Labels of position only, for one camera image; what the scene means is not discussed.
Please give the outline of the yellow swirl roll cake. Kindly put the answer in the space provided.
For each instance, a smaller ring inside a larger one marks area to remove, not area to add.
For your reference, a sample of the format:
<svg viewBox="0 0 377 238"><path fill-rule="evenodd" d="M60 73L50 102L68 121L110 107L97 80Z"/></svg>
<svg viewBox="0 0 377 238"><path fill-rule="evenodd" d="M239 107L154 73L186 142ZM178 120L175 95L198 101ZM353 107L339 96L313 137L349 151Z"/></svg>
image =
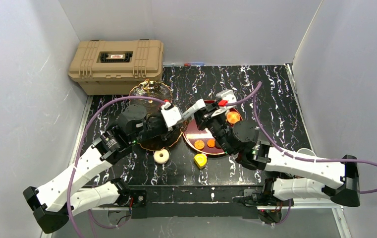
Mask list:
<svg viewBox="0 0 377 238"><path fill-rule="evenodd" d="M203 169L207 164L208 158L205 154L199 153L194 156L194 163L197 165L197 167L201 170Z"/></svg>

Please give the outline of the silver fork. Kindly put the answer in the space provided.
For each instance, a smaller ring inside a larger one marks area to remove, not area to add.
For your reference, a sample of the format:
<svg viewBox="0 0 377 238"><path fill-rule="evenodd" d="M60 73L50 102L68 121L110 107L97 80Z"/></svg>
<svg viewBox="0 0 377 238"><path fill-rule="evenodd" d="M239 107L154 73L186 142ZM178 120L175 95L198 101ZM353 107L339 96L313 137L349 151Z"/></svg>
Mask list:
<svg viewBox="0 0 377 238"><path fill-rule="evenodd" d="M206 106L203 99L197 100L192 106L182 113L183 121L191 121L194 118L194 113Z"/></svg>

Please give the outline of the yellow round cracker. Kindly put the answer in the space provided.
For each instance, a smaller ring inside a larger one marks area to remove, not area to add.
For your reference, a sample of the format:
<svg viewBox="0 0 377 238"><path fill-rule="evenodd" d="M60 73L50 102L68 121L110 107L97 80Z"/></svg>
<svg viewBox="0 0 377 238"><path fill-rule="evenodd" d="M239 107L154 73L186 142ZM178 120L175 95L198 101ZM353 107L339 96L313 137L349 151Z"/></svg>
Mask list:
<svg viewBox="0 0 377 238"><path fill-rule="evenodd" d="M205 147L205 143L204 143L204 141L202 141L202 140L196 140L196 141L194 142L194 147L195 147L197 150L203 150L204 147Z"/></svg>

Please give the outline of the orange round cookie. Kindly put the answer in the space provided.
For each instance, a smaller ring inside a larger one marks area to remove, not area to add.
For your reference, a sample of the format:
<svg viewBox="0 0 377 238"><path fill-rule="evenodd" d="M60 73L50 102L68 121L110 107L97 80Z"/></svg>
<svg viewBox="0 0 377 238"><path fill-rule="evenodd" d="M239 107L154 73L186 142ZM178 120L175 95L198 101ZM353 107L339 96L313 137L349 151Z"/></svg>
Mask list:
<svg viewBox="0 0 377 238"><path fill-rule="evenodd" d="M209 148L215 148L215 139L209 139L209 140L207 141L207 146L208 146Z"/></svg>

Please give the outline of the white cup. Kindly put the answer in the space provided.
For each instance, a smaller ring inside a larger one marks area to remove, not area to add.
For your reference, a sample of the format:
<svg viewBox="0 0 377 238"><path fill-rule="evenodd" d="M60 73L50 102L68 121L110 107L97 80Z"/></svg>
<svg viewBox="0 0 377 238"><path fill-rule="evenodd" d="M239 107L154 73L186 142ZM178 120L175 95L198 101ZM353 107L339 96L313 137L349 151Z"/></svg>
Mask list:
<svg viewBox="0 0 377 238"><path fill-rule="evenodd" d="M316 156L314 151L311 150L311 149L308 149L308 148L301 148L297 152L300 153L300 154L305 154L305 155L309 155L309 156Z"/></svg>

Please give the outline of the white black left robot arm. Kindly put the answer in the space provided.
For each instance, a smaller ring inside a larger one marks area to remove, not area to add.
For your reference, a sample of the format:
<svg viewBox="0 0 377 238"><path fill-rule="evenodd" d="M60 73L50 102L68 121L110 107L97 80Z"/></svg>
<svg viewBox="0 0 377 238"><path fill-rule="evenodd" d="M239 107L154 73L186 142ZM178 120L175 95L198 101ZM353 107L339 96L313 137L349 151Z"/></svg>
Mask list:
<svg viewBox="0 0 377 238"><path fill-rule="evenodd" d="M109 169L133 151L133 145L155 137L165 139L182 119L170 103L148 115L141 105L128 106L86 152L51 181L28 187L23 195L46 234L62 228L73 215L105 204L127 205L128 185L120 178L79 191L100 172Z"/></svg>

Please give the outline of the orange tart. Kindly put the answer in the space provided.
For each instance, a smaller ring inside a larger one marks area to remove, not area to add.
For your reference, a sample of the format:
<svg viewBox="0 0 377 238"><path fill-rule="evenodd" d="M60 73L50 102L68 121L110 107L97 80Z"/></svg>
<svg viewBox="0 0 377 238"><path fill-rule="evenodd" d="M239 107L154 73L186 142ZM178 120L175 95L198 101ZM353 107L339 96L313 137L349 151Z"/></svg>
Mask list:
<svg viewBox="0 0 377 238"><path fill-rule="evenodd" d="M241 116L236 111L230 111L226 114L226 120L231 124L234 125L235 123L241 121Z"/></svg>

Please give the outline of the aluminium frame rail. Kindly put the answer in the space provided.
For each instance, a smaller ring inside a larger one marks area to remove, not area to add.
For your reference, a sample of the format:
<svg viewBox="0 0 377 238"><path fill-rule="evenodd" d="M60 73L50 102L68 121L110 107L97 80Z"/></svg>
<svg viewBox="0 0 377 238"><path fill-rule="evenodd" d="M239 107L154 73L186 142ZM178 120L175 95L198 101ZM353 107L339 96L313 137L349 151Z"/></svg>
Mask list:
<svg viewBox="0 0 377 238"><path fill-rule="evenodd" d="M132 210L104 205L75 217L87 238L348 238L342 208L328 200L295 199L281 212L242 217L159 217L133 219Z"/></svg>

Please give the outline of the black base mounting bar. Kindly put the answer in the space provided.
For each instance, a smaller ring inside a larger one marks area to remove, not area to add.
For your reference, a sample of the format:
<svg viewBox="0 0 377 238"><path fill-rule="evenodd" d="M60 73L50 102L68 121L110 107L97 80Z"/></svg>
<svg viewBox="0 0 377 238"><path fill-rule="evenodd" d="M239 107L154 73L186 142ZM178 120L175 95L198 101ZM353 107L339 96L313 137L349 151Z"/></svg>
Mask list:
<svg viewBox="0 0 377 238"><path fill-rule="evenodd" d="M294 201L261 197L262 185L132 185L132 218L242 217L257 219L264 211L280 214Z"/></svg>

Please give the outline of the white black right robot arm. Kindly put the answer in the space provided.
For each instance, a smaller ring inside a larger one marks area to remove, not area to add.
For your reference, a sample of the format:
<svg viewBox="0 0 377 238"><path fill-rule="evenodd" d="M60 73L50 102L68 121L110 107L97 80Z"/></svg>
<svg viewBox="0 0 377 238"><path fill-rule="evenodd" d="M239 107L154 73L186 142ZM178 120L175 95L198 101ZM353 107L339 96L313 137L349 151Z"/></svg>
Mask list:
<svg viewBox="0 0 377 238"><path fill-rule="evenodd" d="M268 178L258 200L288 201L293 198L318 198L347 207L360 206L359 170L357 164L311 156L305 161L298 153L278 151L262 140L253 120L242 120L234 125L223 114L213 116L203 109L194 114L198 129L208 129L220 148L228 155L236 155L236 162L249 170L280 172L295 178Z"/></svg>

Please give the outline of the tan plastic toolbox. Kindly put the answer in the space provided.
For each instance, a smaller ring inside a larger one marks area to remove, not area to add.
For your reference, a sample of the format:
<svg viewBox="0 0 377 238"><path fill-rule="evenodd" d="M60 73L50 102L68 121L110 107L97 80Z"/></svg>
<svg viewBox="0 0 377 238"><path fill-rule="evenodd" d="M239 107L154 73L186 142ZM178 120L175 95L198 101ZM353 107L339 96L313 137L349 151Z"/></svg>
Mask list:
<svg viewBox="0 0 377 238"><path fill-rule="evenodd" d="M145 80L161 82L160 40L81 41L68 75L89 96L127 95Z"/></svg>

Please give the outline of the dark red round tray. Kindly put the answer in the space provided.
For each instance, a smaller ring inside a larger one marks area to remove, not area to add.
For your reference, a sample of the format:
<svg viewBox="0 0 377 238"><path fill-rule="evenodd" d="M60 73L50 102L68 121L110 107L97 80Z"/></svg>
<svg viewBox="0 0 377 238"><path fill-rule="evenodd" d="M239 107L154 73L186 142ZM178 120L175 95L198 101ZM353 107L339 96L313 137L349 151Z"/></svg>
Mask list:
<svg viewBox="0 0 377 238"><path fill-rule="evenodd" d="M204 130L198 130L195 120L193 119L188 123L187 129L183 132L183 137L186 142L186 144L191 147L194 151L197 151L198 153L203 153L208 156L212 157L219 157L224 156L225 152L220 147L215 148L209 148L207 146L207 141L209 139L214 139L211 132L205 128ZM203 150L197 150L194 147L194 142L196 140L202 140L205 143L205 147Z"/></svg>

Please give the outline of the three tier glass stand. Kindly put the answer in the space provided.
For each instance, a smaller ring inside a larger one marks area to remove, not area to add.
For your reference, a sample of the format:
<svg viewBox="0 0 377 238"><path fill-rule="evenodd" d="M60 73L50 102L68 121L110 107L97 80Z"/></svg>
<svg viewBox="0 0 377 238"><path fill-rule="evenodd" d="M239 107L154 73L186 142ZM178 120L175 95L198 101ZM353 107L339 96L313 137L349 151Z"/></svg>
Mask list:
<svg viewBox="0 0 377 238"><path fill-rule="evenodd" d="M172 92L169 86L148 79L135 86L130 91L129 95L151 97L162 101L172 101ZM153 100L132 99L129 104L140 105L146 109L146 124L144 125L144 129L147 131L143 132L141 139L138 140L138 144L140 144L142 148L156 151L171 147L178 142L182 131L180 128L173 129L172 131L168 130L162 114L160 113L162 103Z"/></svg>

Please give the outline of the red blue pen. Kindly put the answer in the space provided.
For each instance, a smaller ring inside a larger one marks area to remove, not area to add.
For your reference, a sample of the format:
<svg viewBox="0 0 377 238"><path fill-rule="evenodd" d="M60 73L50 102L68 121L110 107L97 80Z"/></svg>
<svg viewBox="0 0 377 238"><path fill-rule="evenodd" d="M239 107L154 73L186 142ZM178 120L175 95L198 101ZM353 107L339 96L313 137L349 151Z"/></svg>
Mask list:
<svg viewBox="0 0 377 238"><path fill-rule="evenodd" d="M204 66L205 64L203 62L189 62L185 63L184 66Z"/></svg>

